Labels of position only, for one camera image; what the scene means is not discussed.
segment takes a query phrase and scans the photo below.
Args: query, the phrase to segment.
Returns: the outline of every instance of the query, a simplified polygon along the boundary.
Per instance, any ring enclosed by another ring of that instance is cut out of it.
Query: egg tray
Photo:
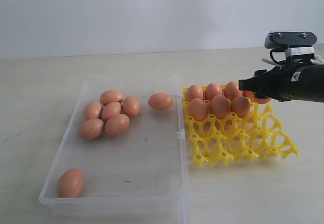
[[[289,154],[299,155],[297,147],[288,135],[283,133],[279,119],[272,115],[270,104],[260,105],[251,101],[250,113],[240,118],[230,113],[223,119],[213,114],[197,121],[189,115],[189,102],[185,101],[188,88],[183,88],[184,117],[189,126],[189,141],[192,142],[192,160],[202,167],[205,162],[214,166],[217,161],[228,164],[246,158],[252,161],[258,158],[262,162],[266,156],[285,159]]]

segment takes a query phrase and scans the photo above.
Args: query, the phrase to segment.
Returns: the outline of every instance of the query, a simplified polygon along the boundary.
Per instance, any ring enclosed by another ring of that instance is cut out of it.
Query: clear plastic container
[[[103,135],[85,141],[77,129],[86,105],[99,100],[106,90],[136,96],[140,114],[131,118],[118,137]],[[163,111],[149,107],[157,92],[173,96]],[[97,216],[103,214],[173,213],[178,223],[187,223],[187,165],[182,110],[182,89],[176,76],[154,80],[114,79],[85,83],[62,143],[39,196],[54,214]],[[85,175],[78,198],[56,194],[60,176],[70,168]]]

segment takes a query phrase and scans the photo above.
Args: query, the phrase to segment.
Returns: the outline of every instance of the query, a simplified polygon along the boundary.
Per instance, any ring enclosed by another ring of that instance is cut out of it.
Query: egg cup holder
[[[186,98],[188,88],[183,88]],[[202,167],[205,162],[214,166],[218,160],[228,164],[246,158],[258,158],[262,162],[266,156],[285,159],[289,154],[299,155],[297,147],[282,131],[279,119],[272,115],[270,104],[251,102],[250,113],[240,118],[230,113],[223,119],[213,114],[197,121],[189,115],[189,102],[183,101],[185,124],[189,126],[188,138],[192,142],[192,160]]]

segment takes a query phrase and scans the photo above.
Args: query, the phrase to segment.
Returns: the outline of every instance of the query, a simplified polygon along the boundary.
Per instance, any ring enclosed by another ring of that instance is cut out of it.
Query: plastic egg tray
[[[281,155],[284,159],[291,153],[299,155],[297,147],[282,131],[280,120],[272,115],[269,103],[251,102],[250,113],[243,118],[235,113],[223,119],[208,114],[204,120],[197,121],[189,115],[189,102],[185,101],[187,90],[183,89],[184,117],[192,142],[192,160],[198,166],[202,167],[205,162],[214,166],[217,161],[228,164],[230,159],[238,162],[242,158],[250,161],[258,158],[262,162],[267,156]]]

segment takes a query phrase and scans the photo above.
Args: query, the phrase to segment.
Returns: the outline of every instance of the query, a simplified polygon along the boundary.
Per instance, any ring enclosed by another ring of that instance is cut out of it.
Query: egg in tray
[[[183,89],[187,135],[192,143],[192,160],[202,167],[220,161],[228,164],[246,158],[284,159],[299,154],[292,140],[272,115],[270,98],[259,99],[250,91],[240,91],[236,82]]]

